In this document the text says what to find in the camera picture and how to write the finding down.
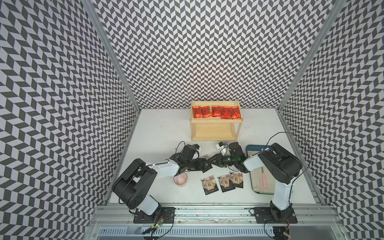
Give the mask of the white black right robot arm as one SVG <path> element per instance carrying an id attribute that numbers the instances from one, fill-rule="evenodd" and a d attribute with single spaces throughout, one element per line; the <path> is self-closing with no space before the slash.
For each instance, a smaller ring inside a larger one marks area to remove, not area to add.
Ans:
<path id="1" fill-rule="evenodd" d="M 228 156 L 216 154 L 208 162 L 220 168 L 234 166 L 241 173 L 267 168 L 275 179 L 275 192 L 270 203 L 271 213 L 282 215 L 292 209 L 292 185 L 303 167 L 296 156 L 277 143 L 266 146 L 251 157 L 245 156 L 237 142 L 229 144 L 228 148 Z"/>

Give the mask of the light wooden two-tier shelf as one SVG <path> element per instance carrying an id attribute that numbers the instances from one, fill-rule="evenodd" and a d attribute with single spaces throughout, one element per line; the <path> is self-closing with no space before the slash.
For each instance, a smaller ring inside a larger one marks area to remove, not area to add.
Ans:
<path id="1" fill-rule="evenodd" d="M 192 107 L 228 106 L 239 107 L 239 119 L 221 119 L 221 117 L 194 118 Z M 192 141 L 233 141 L 238 140 L 244 118 L 240 102 L 236 101 L 191 101 L 190 129 Z"/>

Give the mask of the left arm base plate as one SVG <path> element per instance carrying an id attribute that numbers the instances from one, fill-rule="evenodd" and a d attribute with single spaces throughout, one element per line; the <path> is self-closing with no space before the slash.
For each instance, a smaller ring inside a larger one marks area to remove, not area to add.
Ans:
<path id="1" fill-rule="evenodd" d="M 159 207 L 152 215 L 136 210 L 133 222 L 135 224 L 155 224 L 159 220 L 163 220 L 163 224 L 172 224 L 175 219 L 175 210 L 174 207 Z"/>

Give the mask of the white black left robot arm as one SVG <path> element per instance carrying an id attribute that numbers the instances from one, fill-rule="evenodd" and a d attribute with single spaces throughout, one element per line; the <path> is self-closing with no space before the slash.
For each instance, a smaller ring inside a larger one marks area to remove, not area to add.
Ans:
<path id="1" fill-rule="evenodd" d="M 138 209 L 147 216 L 154 216 L 161 205 L 148 192 L 155 180 L 177 177 L 185 172 L 205 173 L 212 164 L 200 157 L 200 149 L 185 145 L 181 152 L 173 154 L 160 163 L 149 164 L 135 159 L 113 183 L 113 193 L 130 210 Z"/>

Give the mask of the red tea bag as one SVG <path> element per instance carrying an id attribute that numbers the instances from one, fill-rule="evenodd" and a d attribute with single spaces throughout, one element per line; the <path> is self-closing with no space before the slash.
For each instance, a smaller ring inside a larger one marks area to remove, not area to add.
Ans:
<path id="1" fill-rule="evenodd" d="M 203 117 L 201 106 L 192 106 L 192 111 L 195 119 Z"/>
<path id="2" fill-rule="evenodd" d="M 201 111 L 202 111 L 203 118 L 208 118 L 212 116 L 210 106 L 201 107 Z"/>
<path id="3" fill-rule="evenodd" d="M 221 117 L 221 106 L 212 106 L 212 117 Z"/>
<path id="4" fill-rule="evenodd" d="M 231 107 L 230 106 L 221 106 L 221 119 L 226 119 L 226 120 L 231 119 Z"/>
<path id="5" fill-rule="evenodd" d="M 231 119 L 232 120 L 242 118 L 239 106 L 231 107 L 230 112 L 231 112 Z"/>

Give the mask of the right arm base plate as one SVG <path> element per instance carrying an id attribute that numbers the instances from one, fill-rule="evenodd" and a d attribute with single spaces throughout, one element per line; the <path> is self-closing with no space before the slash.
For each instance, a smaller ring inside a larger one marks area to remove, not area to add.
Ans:
<path id="1" fill-rule="evenodd" d="M 276 207 L 256 207 L 253 208 L 255 219 L 258 224 L 297 224 L 298 219 L 292 207 L 280 210 Z"/>

